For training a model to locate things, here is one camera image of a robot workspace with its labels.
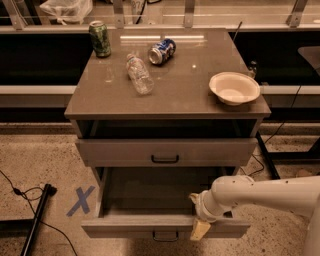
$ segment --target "gray countertop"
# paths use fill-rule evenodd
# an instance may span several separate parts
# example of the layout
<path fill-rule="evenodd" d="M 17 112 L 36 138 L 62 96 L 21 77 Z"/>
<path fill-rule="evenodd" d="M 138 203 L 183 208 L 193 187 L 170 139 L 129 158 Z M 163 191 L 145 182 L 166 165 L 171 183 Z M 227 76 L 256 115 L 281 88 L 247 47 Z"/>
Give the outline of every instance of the gray countertop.
<path fill-rule="evenodd" d="M 92 53 L 65 112 L 69 119 L 144 118 L 263 118 L 270 110 L 260 96 L 240 106 L 221 103 L 209 89 L 220 72 L 246 73 L 247 68 L 224 29 L 118 29 L 109 30 L 111 56 Z M 148 49 L 165 37 L 176 42 L 174 57 L 152 65 Z M 126 70 L 126 56 L 144 60 L 155 88 L 151 95 L 135 91 Z"/>

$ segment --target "white bowl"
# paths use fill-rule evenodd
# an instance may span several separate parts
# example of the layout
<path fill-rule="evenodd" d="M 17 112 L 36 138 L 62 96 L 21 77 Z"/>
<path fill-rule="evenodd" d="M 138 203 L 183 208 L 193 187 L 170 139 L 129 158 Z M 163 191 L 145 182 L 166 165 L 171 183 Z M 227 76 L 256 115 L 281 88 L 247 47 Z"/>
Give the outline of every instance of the white bowl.
<path fill-rule="evenodd" d="M 222 72 L 210 79 L 209 87 L 227 105 L 240 105 L 257 99 L 259 84 L 249 76 L 235 72 Z"/>

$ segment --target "drawer cabinet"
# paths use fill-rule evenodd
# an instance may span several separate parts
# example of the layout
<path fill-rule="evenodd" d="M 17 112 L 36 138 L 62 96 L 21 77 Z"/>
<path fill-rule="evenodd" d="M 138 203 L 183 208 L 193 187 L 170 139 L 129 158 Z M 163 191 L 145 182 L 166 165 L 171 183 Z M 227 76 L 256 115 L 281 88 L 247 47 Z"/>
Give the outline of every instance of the drawer cabinet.
<path fill-rule="evenodd" d="M 248 71 L 224 29 L 108 33 L 112 54 L 92 54 L 65 112 L 99 184 L 95 218 L 82 227 L 92 238 L 189 239 L 196 217 L 189 194 L 247 164 L 270 110 L 262 96 L 228 106 L 210 92 L 213 75 Z M 174 57 L 159 67 L 147 56 L 158 37 L 177 44 Z M 132 52 L 154 78 L 151 95 L 137 95 L 127 75 Z M 206 237 L 240 237 L 248 227 L 230 212 Z"/>

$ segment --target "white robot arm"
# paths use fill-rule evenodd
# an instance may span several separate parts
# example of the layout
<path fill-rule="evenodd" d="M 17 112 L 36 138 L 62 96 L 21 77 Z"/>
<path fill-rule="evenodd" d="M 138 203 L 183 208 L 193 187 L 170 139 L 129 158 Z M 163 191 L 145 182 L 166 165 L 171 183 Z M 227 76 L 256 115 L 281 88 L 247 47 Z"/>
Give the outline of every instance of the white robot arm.
<path fill-rule="evenodd" d="M 222 176 L 210 190 L 191 194 L 197 217 L 191 240 L 200 240 L 210 223 L 244 204 L 292 212 L 310 219 L 303 255 L 320 255 L 320 176 L 255 182 L 249 176 Z"/>

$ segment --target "speckled terrazzo floor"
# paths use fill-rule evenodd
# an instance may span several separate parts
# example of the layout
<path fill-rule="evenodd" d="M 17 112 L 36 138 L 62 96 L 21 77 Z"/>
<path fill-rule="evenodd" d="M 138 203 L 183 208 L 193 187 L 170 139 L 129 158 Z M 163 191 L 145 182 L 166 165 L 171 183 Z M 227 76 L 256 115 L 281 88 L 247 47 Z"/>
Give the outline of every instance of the speckled terrazzo floor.
<path fill-rule="evenodd" d="M 279 124 L 264 124 L 260 133 L 266 139 Z M 267 144 L 270 150 L 305 150 L 319 137 L 319 124 L 285 124 Z M 204 239 L 201 242 L 178 241 L 157 243 L 143 239 L 90 239 L 81 228 L 81 221 L 90 219 L 95 207 L 97 183 L 91 169 L 84 166 L 74 145 L 76 136 L 70 124 L 0 124 L 0 169 L 15 187 L 25 191 L 46 183 L 58 189 L 49 199 L 43 221 L 61 229 L 72 241 L 79 256 L 100 255 L 301 255 L 308 220 L 291 213 L 259 206 L 242 206 L 238 218 L 248 220 L 251 227 L 240 239 Z M 263 161 L 260 150 L 254 152 Z M 260 168 L 251 158 L 243 167 L 246 174 Z M 277 165 L 281 177 L 294 177 L 300 169 L 314 174 L 319 164 Z M 270 179 L 267 170 L 253 176 Z M 0 176 L 0 219 L 31 218 L 27 202 L 14 195 L 10 184 Z M 87 202 L 91 211 L 67 212 L 77 201 L 76 189 L 94 186 Z M 30 193 L 31 198 L 37 193 Z M 25 237 L 0 236 L 0 254 L 20 255 Z M 67 240 L 57 231 L 40 225 L 32 255 L 74 255 Z"/>

